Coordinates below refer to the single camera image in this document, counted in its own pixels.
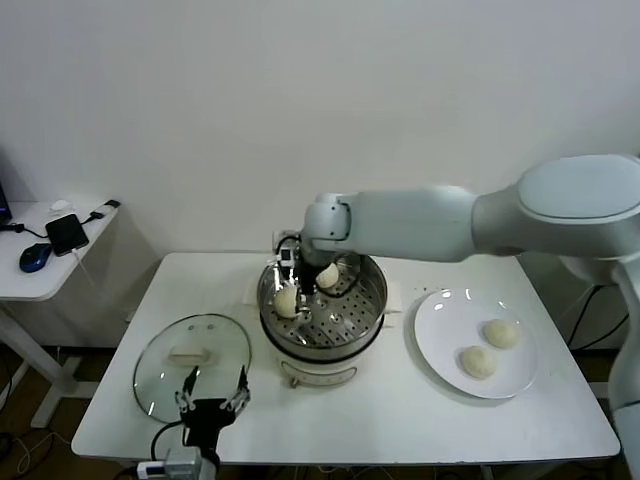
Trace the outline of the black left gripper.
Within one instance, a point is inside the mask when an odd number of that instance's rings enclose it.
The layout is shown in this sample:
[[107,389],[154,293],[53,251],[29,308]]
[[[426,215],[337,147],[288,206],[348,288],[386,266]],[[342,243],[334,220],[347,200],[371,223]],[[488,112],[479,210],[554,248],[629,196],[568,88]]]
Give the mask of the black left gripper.
[[232,425],[251,400],[246,367],[242,366],[235,392],[226,400],[220,398],[192,401],[199,367],[194,366],[174,393],[184,426],[182,443],[186,447],[215,450],[221,431]]

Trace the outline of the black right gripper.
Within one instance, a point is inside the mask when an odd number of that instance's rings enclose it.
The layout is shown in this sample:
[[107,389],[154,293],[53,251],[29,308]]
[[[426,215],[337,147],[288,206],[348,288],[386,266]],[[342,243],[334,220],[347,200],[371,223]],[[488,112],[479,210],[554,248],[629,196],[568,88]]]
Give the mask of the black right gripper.
[[298,281],[299,292],[297,294],[297,323],[304,325],[312,318],[313,297],[316,291],[316,277],[321,273],[321,267],[307,262],[298,252],[294,269],[292,267],[280,268],[281,284],[284,288],[293,287]]

